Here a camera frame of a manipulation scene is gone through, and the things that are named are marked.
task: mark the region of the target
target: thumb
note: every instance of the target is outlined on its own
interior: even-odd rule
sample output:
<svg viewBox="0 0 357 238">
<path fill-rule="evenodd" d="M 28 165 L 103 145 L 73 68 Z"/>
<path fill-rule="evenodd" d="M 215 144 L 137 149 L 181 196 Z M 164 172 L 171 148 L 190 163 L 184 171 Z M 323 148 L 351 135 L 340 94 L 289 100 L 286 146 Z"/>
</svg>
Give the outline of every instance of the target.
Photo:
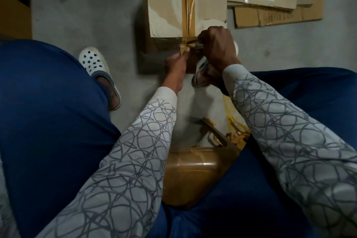
<svg viewBox="0 0 357 238">
<path fill-rule="evenodd" d="M 190 57 L 190 47 L 186 47 L 186 49 L 184 50 L 184 52 L 182 54 L 182 57 L 185 57 L 186 60 L 189 59 L 189 57 Z"/>
</svg>

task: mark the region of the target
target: shirt cuff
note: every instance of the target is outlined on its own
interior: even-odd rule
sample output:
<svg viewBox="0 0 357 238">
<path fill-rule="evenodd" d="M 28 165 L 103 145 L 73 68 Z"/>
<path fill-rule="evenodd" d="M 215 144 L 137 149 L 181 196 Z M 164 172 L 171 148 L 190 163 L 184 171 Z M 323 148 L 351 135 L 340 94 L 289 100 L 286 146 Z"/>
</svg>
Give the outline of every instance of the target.
<svg viewBox="0 0 357 238">
<path fill-rule="evenodd" d="M 176 93 L 168 87 L 159 87 L 155 92 L 151 100 L 161 99 L 173 106 L 174 109 L 177 107 L 177 95 Z"/>
<path fill-rule="evenodd" d="M 222 77 L 224 81 L 224 85 L 230 96 L 233 95 L 234 89 L 234 81 L 237 78 L 245 78 L 246 75 L 250 74 L 246 68 L 244 68 L 241 64 L 233 64 L 229 65 L 227 68 L 223 70 Z"/>
</svg>

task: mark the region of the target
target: sleeve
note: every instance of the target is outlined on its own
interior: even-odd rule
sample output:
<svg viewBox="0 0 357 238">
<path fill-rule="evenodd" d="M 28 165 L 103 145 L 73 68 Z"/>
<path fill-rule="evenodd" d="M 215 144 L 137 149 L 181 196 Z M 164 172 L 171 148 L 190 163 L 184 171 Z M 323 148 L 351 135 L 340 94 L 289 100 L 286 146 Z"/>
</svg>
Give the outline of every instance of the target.
<svg viewBox="0 0 357 238">
<path fill-rule="evenodd" d="M 326 237 L 356 237 L 355 150 L 242 65 L 223 79 L 283 190 Z"/>
<path fill-rule="evenodd" d="M 144 237 L 157 217 L 176 94 L 160 87 L 136 121 L 38 237 Z"/>
</svg>

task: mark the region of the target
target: crocs shoe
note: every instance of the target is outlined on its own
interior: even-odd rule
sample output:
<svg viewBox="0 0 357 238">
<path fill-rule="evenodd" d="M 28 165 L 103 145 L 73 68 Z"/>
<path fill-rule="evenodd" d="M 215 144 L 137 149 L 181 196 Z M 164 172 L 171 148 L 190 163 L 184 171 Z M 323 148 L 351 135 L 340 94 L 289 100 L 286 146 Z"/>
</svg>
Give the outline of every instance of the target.
<svg viewBox="0 0 357 238">
<path fill-rule="evenodd" d="M 238 56 L 238 44 L 236 42 L 234 42 L 234 46 L 236 48 L 236 55 Z M 206 85 L 203 85 L 203 86 L 200 86 L 199 84 L 197 84 L 197 76 L 199 75 L 199 73 L 201 71 L 203 71 L 203 69 L 205 69 L 207 66 L 208 66 L 208 60 L 206 60 L 199 68 L 199 70 L 194 74 L 194 76 L 192 77 L 192 86 L 194 86 L 195 88 L 205 88 L 205 87 L 208 87 L 210 86 L 211 84 L 206 84 Z"/>
<path fill-rule="evenodd" d="M 95 47 L 87 47 L 79 54 L 78 61 L 87 70 L 87 73 L 89 73 L 91 77 L 97 78 L 98 76 L 102 76 L 108 80 L 119 101 L 119 105 L 115 108 L 117 109 L 121 105 L 120 93 L 113 82 L 107 61 L 103 54 Z"/>
</svg>

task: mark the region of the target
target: gray swirl pattern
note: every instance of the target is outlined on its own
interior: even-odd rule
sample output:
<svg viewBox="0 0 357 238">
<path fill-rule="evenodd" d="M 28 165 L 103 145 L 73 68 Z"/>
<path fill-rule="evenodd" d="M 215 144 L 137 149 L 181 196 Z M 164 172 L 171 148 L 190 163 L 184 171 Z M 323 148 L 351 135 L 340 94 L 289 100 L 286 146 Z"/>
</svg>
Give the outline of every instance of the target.
<svg viewBox="0 0 357 238">
<path fill-rule="evenodd" d="M 143 237 L 161 204 L 174 107 L 152 99 L 38 237 Z"/>
<path fill-rule="evenodd" d="M 357 153 L 340 137 L 250 73 L 232 101 L 284 191 L 326 237 L 357 237 Z"/>
</svg>

